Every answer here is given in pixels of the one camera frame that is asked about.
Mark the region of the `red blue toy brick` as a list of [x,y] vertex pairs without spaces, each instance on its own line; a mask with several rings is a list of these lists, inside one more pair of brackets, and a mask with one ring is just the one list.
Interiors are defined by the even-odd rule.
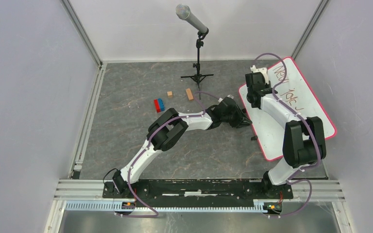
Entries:
[[153,102],[157,113],[165,111],[165,105],[161,98],[155,99]]

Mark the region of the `pink-framed whiteboard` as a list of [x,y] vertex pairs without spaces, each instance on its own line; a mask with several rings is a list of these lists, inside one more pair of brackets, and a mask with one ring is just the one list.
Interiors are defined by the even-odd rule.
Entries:
[[[278,98],[297,111],[303,118],[319,117],[323,122],[325,139],[337,135],[335,124],[293,58],[286,57],[283,61],[288,72],[285,78],[285,69],[281,62],[268,68],[267,72],[271,86],[284,80],[282,84],[276,87]],[[284,140],[284,123],[278,123],[267,112],[251,107],[251,104],[247,101],[248,89],[246,84],[242,85],[238,91],[249,119],[252,121],[252,128],[258,137],[258,143],[265,159],[269,162],[280,159]]]

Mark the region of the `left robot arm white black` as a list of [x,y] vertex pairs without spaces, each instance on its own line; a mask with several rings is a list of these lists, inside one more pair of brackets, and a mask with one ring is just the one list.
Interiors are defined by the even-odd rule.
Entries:
[[232,128],[242,128],[250,126],[252,121],[229,96],[220,98],[218,104],[197,113],[180,113],[169,108],[149,126],[145,141],[133,159],[115,172],[112,178],[114,191],[122,198],[129,197],[133,184],[138,182],[145,168],[157,155],[173,148],[185,132],[211,130],[222,123]]

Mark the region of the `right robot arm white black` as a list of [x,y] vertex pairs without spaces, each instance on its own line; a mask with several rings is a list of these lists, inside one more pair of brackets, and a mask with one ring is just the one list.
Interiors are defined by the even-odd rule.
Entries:
[[261,192],[274,198],[299,171],[316,167],[326,157],[323,122],[318,116],[302,117],[277,95],[262,72],[245,75],[247,101],[268,113],[284,129],[283,158],[262,178]]

